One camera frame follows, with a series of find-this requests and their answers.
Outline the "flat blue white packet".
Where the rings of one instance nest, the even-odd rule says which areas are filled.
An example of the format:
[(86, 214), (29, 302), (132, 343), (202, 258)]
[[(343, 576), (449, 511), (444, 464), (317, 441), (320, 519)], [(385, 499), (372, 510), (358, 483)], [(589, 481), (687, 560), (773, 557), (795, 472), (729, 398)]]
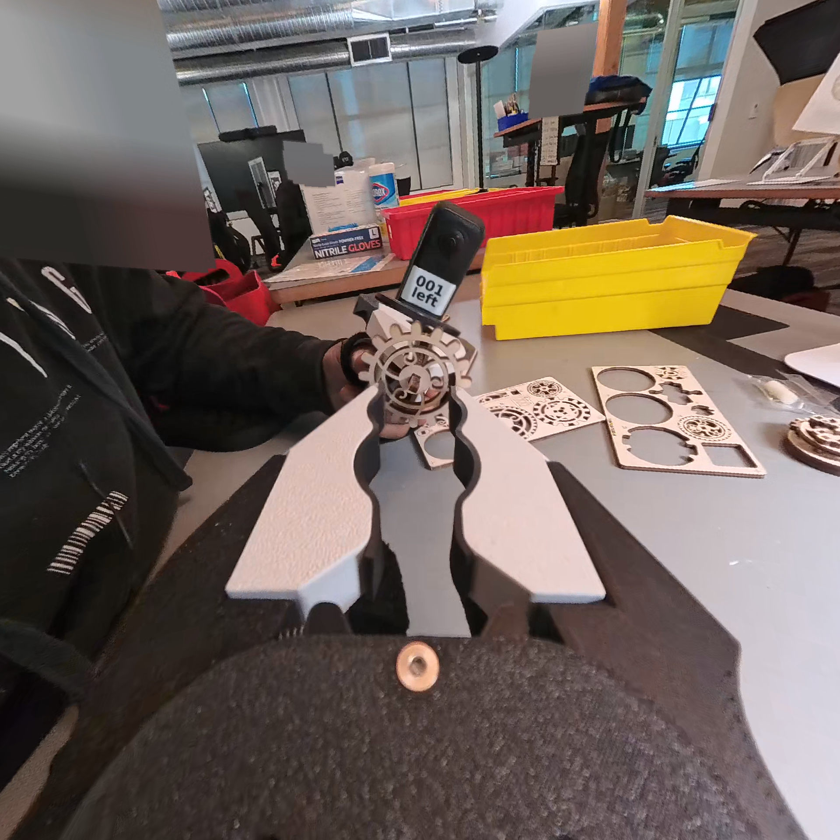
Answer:
[(305, 260), (299, 264), (289, 264), (282, 271), (268, 276), (265, 283), (268, 287), (276, 287), (376, 272), (388, 266), (393, 258), (391, 253), (377, 252), (368, 256)]

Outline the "round wooden gear assembly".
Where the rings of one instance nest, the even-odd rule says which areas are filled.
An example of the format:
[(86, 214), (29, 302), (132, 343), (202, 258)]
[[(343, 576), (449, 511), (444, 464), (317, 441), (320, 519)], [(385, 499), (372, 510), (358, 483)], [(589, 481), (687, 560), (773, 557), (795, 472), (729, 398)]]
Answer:
[(839, 418), (814, 415), (791, 421), (784, 439), (787, 451), (802, 463), (839, 476)]

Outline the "wood-edged side table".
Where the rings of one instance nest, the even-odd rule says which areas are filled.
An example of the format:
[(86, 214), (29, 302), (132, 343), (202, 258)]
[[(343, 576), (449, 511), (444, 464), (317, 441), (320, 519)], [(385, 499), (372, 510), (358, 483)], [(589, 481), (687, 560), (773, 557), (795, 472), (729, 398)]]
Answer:
[[(302, 261), (313, 259), (309, 245), (305, 245), (299, 249), (289, 264), (295, 265)], [(326, 280), (306, 283), (300, 282), (276, 287), (266, 286), (276, 305), (280, 308), (288, 308), (289, 306), (300, 306), (310, 301), (346, 298), (361, 293), (388, 291), (398, 288), (407, 273), (408, 267), (408, 261), (394, 257), (388, 266), (376, 272), (339, 276)]]

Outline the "white wipes canister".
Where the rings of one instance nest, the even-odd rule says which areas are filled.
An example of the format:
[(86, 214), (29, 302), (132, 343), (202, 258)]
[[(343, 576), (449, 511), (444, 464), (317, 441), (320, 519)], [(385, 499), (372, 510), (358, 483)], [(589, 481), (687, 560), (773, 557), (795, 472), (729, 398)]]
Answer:
[(398, 208), (400, 197), (396, 183), (396, 166), (393, 162), (373, 164), (366, 170), (374, 209), (381, 213), (387, 209)]

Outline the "wooden sheet with round holes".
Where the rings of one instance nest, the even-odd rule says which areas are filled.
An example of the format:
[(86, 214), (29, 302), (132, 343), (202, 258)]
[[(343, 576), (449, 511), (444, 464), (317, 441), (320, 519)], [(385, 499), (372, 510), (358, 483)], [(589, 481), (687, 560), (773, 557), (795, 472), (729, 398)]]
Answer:
[[(603, 365), (591, 378), (605, 415), (616, 465), (621, 469), (727, 478), (766, 477), (756, 459), (690, 369), (679, 364)], [(657, 405), (661, 418), (625, 418), (615, 402), (634, 399)], [(649, 432), (679, 446), (678, 458), (662, 464), (643, 457), (634, 436)]]

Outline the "nitrile gloves box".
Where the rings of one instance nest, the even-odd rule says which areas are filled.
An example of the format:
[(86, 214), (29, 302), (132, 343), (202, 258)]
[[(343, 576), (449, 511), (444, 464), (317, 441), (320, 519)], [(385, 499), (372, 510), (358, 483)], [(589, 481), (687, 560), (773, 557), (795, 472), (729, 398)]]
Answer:
[(382, 229), (378, 224), (346, 225), (309, 237), (315, 260), (341, 259), (382, 250)]

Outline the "person's left hand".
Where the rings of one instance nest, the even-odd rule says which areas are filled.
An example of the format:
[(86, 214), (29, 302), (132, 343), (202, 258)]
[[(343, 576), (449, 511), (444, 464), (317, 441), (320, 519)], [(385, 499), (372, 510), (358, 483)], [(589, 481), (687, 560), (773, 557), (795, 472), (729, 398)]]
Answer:
[(364, 383), (359, 378), (361, 372), (366, 369), (363, 357), (372, 351), (372, 341), (358, 333), (334, 343), (324, 354), (324, 390), (334, 412), (350, 403), (363, 391)]

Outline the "red bag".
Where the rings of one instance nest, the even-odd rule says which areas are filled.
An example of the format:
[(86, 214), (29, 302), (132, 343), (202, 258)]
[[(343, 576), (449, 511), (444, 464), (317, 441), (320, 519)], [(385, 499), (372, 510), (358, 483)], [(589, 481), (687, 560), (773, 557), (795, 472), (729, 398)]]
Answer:
[(209, 271), (169, 270), (178, 278), (200, 288), (207, 303), (237, 313), (257, 326), (265, 327), (277, 310), (270, 291), (255, 270), (243, 272), (227, 259), (216, 258)]

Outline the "white folding stand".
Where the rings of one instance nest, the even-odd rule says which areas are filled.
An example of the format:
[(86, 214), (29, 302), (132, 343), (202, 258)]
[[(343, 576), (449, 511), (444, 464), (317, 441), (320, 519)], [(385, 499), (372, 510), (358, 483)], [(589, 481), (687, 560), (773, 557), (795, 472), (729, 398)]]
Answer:
[(754, 182), (798, 185), (831, 182), (839, 176), (839, 138), (824, 135), (799, 140), (767, 153), (751, 170)]

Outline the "white paper box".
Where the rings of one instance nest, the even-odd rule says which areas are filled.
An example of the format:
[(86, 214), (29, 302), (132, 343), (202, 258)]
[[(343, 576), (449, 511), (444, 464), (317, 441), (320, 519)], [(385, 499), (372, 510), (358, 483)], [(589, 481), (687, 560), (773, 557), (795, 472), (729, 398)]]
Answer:
[(334, 186), (301, 185), (311, 232), (324, 235), (334, 228), (378, 224), (367, 171), (342, 169), (333, 175)]

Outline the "wooden column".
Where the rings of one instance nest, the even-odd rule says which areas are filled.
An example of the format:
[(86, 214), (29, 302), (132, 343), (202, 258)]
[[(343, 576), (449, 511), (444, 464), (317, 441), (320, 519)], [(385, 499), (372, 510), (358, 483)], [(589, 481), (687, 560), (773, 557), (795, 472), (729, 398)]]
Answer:
[(616, 76), (620, 71), (627, 5), (628, 1), (598, 3), (593, 77)]

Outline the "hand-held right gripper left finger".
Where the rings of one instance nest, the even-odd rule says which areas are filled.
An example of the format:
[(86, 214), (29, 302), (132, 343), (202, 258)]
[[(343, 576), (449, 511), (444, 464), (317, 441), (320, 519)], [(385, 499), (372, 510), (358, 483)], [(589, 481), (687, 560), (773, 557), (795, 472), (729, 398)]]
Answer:
[(287, 452), (233, 572), (234, 600), (331, 603), (362, 595), (361, 566), (382, 546), (371, 481), (380, 468), (383, 394), (370, 386)]

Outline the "wooden standing desk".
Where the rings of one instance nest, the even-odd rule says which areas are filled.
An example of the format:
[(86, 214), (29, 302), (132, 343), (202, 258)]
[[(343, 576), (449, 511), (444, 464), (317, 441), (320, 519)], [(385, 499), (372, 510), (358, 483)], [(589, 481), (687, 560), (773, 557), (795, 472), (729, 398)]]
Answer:
[(558, 139), (554, 143), (556, 153), (560, 152), (560, 138), (563, 130), (567, 127), (582, 126), (582, 139), (578, 142), (578, 148), (582, 150), (584, 173), (581, 189), (585, 191), (597, 176), (597, 172), (592, 169), (592, 163), (596, 158), (595, 137), (598, 124), (606, 122), (607, 128), (610, 130), (615, 116), (623, 114), (637, 116), (645, 110), (648, 98), (642, 97), (632, 101), (601, 101), (585, 105), (581, 112), (564, 114), (558, 118), (520, 120), (495, 132), (493, 137), (502, 139), (506, 149), (523, 144), (527, 145), (525, 186), (535, 187), (539, 179), (543, 153), (551, 148), (550, 142), (542, 140), (543, 124), (546, 122), (558, 123)]

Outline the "clear plastic bag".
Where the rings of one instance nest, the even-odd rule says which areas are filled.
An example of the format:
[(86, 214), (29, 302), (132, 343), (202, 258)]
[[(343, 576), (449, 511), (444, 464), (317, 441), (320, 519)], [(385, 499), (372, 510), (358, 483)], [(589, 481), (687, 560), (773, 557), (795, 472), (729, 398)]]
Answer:
[(838, 395), (813, 385), (798, 374), (768, 376), (746, 374), (751, 398), (774, 412), (774, 419), (789, 426), (794, 420), (814, 417), (839, 419)]

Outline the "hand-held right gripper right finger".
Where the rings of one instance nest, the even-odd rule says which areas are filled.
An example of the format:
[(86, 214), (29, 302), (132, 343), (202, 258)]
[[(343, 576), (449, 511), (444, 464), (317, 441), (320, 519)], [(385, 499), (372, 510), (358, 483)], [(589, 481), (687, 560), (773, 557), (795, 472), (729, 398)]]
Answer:
[(453, 549), (459, 590), (481, 610), (601, 602), (606, 588), (548, 460), (467, 392), (452, 392)]

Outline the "black office chair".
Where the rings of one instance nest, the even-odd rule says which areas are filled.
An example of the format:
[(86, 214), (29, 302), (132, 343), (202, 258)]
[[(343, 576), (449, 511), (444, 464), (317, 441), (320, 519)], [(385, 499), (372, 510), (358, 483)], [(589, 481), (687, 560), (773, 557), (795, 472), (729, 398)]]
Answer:
[(562, 198), (554, 207), (553, 227), (587, 225), (600, 210), (603, 169), (610, 149), (610, 130), (589, 135), (577, 126), (574, 151), (563, 183)]

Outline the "grey desk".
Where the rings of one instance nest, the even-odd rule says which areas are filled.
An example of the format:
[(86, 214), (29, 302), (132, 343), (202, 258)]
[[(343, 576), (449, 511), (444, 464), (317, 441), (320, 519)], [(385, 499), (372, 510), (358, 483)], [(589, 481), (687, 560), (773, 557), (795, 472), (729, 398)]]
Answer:
[[(763, 479), (621, 469), (603, 424), (536, 444), (560, 462), (672, 573), (741, 646), (740, 688), (763, 760), (806, 835), (838, 838), (838, 477), (780, 448), (791, 413), (704, 355), (652, 332), (495, 341), (483, 332), (476, 291), (449, 314), (479, 350), (471, 393), (552, 375), (597, 406), (592, 366), (683, 364), (766, 469)], [(727, 291), (726, 307), (786, 329), (730, 346), (772, 361), (838, 343), (838, 316)], [(320, 419), (310, 415), (256, 448), (198, 452), (157, 568), (270, 457)], [(383, 534), (401, 565), (414, 634), (466, 635), (448, 572), (460, 484), (427, 470), (413, 439), (382, 450), (373, 484)]]

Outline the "grey far table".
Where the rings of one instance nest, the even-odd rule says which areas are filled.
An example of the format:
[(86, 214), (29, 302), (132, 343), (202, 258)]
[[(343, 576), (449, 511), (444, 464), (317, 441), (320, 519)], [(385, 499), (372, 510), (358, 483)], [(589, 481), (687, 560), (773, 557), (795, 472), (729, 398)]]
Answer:
[(805, 181), (685, 182), (646, 190), (666, 214), (729, 227), (771, 228), (786, 242), (788, 266), (804, 232), (838, 234), (838, 178)]

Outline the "silver air duct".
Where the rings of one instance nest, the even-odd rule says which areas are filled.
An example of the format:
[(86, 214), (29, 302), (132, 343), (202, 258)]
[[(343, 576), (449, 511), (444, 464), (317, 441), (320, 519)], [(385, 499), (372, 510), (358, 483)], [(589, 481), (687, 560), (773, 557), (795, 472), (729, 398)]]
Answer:
[(181, 87), (351, 68), (347, 38), (389, 33), (392, 61), (478, 45), (495, 1), (160, 1)]

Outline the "wooden sheet with gears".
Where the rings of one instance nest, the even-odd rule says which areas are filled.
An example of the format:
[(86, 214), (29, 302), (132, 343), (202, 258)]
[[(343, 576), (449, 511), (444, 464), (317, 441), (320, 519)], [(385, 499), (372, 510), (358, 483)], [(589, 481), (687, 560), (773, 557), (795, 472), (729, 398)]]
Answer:
[(476, 401), (529, 442), (606, 420), (600, 411), (552, 376), (486, 392), (478, 395)]

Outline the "white air vent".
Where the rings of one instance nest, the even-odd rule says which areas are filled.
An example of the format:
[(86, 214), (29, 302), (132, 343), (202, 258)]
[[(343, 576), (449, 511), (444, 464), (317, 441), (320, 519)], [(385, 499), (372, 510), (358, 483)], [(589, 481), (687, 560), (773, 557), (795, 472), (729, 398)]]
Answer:
[(393, 60), (389, 33), (360, 35), (346, 39), (352, 67), (384, 64)]

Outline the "black floor lamp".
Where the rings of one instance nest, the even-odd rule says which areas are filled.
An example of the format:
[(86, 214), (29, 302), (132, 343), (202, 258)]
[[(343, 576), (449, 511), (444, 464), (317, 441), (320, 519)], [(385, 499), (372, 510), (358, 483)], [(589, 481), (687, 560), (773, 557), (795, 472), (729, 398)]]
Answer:
[(475, 100), (476, 100), (476, 162), (479, 191), (483, 193), (485, 187), (484, 166), (484, 120), (482, 98), (482, 66), (495, 58), (499, 48), (495, 45), (476, 45), (461, 51), (457, 60), (465, 67), (473, 67), (475, 71)]

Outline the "blue bag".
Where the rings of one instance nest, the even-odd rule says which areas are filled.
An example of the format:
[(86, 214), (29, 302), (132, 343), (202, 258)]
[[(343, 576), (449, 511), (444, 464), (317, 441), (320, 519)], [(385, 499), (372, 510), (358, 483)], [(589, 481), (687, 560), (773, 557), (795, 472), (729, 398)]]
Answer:
[(634, 76), (608, 75), (591, 79), (584, 104), (638, 102), (647, 100), (653, 89), (643, 80)]

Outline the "large wooden gear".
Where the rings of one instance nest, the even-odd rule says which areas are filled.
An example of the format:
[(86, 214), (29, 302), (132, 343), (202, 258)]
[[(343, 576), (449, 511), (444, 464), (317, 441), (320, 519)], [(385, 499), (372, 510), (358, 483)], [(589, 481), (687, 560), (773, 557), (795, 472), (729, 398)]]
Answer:
[(410, 429), (426, 425), (443, 412), (459, 388), (471, 384), (476, 349), (458, 335), (441, 328), (426, 331), (411, 321), (411, 332), (391, 339), (371, 339), (372, 353), (364, 355), (362, 382), (382, 397), (384, 420)]

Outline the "black softbox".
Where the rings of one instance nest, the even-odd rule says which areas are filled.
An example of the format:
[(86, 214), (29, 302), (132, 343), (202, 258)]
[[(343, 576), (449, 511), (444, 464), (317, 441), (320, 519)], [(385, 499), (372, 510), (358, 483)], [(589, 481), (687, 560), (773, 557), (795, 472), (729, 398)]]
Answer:
[(772, 17), (752, 37), (781, 86), (822, 76), (839, 53), (839, 2), (814, 1)]

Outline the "yellow plastic bin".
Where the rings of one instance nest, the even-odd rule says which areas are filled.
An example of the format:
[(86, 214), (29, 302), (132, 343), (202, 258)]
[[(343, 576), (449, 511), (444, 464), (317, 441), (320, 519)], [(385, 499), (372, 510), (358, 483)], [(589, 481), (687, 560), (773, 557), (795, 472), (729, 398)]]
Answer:
[(704, 326), (755, 237), (667, 216), (492, 238), (482, 325), (499, 341)]

